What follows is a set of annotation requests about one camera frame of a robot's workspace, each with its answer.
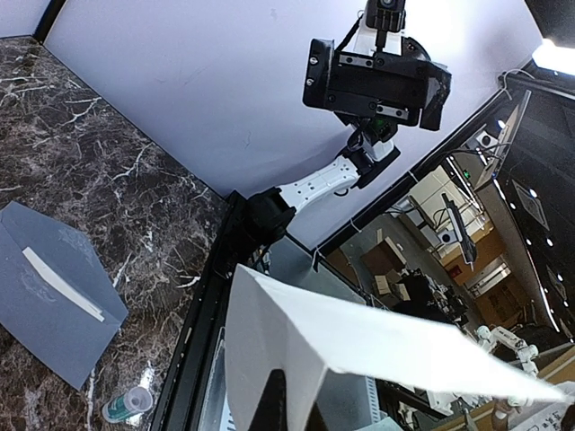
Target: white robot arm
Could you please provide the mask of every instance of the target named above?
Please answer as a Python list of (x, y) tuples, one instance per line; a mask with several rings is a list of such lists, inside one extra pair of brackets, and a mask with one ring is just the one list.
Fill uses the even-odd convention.
[[(481, 326), (477, 330), (477, 336), (479, 337), (480, 346), (487, 352), (493, 351), (498, 344), (510, 348), (513, 350), (517, 356), (517, 359), (521, 362), (521, 367), (523, 371), (527, 374), (537, 377), (539, 370), (533, 359), (539, 356), (539, 350), (537, 346), (528, 344), (513, 332), (506, 330), (502, 327), (497, 327), (494, 330), (489, 330), (486, 326)], [(530, 406), (533, 402), (528, 398), (516, 399), (511, 398), (508, 400), (509, 406), (511, 407), (524, 407)]]
[[(327, 194), (366, 187), (400, 155), (391, 140), (398, 125), (417, 126), (421, 117), (422, 128), (438, 129), (450, 75), (432, 64), (415, 40), (403, 36), (404, 7), (405, 0), (368, 0), (342, 42), (347, 44), (356, 32), (352, 52), (343, 51), (345, 46), (334, 48), (333, 42), (312, 41), (304, 103), (331, 110), (356, 131), (332, 163), (278, 186), (280, 196), (296, 212)], [(363, 85), (357, 85), (358, 77)], [(392, 79), (395, 88), (386, 82)], [(429, 86), (434, 80), (438, 87)], [(434, 98), (435, 103), (428, 103)]]

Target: gray envelope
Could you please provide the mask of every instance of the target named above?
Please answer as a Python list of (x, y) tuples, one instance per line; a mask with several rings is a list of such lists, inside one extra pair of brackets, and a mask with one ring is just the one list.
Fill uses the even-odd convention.
[(0, 210), (0, 324), (48, 368), (79, 390), (127, 316), (83, 233)]

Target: cable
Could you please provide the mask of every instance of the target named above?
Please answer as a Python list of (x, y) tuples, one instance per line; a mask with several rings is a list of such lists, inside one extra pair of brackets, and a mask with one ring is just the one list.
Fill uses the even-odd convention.
[(507, 94), (507, 97), (509, 97), (509, 100), (512, 101), (513, 97), (511, 96), (511, 93), (508, 90), (508, 84), (507, 84), (507, 75), (509, 75), (511, 72), (517, 72), (518, 74), (524, 74), (529, 76), (531, 79), (536, 79), (533, 75), (529, 74), (528, 72), (526, 72), (523, 69), (511, 69), (508, 70), (507, 72), (505, 72), (503, 74), (503, 91)]
[(345, 35), (345, 38), (343, 38), (340, 45), (338, 45), (338, 47), (335, 49), (336, 52), (342, 51), (345, 47), (348, 46), (348, 44), (351, 42), (351, 38), (353, 38), (353, 35), (356, 34), (356, 32), (359, 30), (359, 24), (361, 23), (362, 18), (363, 14), (358, 17), (358, 20), (355, 24), (353, 24), (351, 30), (349, 30), (348, 34)]

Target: ceiling light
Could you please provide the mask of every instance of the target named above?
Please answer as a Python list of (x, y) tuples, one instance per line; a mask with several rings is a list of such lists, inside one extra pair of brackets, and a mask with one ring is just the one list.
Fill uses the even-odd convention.
[(556, 47), (552, 40), (543, 41), (533, 53), (533, 60), (544, 69), (575, 75), (575, 49)]

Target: white wall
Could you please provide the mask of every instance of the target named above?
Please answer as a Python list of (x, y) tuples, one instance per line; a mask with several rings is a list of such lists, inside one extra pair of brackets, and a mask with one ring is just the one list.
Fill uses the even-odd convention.
[[(68, 0), (47, 46), (220, 194), (328, 163), (350, 131), (301, 102), (312, 38), (340, 40), (364, 0)], [(541, 36), (523, 0), (408, 0), (407, 31), (454, 75), (442, 130), (404, 128), (374, 184), (329, 197), (290, 231), (314, 247), (380, 195), (524, 64)]]
[(32, 35), (49, 0), (0, 0), (0, 38)]

